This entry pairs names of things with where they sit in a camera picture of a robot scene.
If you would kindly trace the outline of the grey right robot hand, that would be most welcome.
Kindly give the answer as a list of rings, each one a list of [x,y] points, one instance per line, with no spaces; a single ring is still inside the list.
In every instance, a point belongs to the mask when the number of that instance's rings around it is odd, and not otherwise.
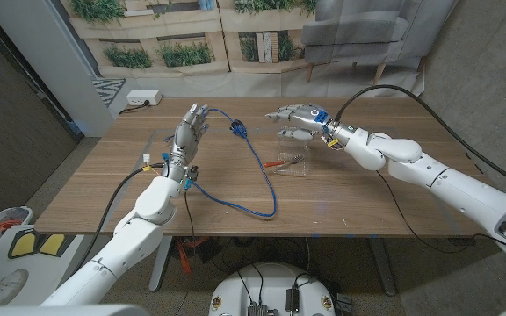
[[[315,135],[330,136],[329,113],[317,104],[293,104],[279,107],[267,113],[266,118],[274,122],[285,121],[285,126],[278,136],[300,141],[311,141]]]

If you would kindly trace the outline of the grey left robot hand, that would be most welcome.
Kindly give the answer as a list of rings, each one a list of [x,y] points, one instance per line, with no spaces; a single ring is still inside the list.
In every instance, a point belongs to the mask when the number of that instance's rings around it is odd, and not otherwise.
[[[176,127],[169,160],[162,171],[162,176],[176,182],[182,181],[198,151],[200,139],[208,128],[208,124],[205,123],[208,110],[207,104],[193,104],[183,116]]]

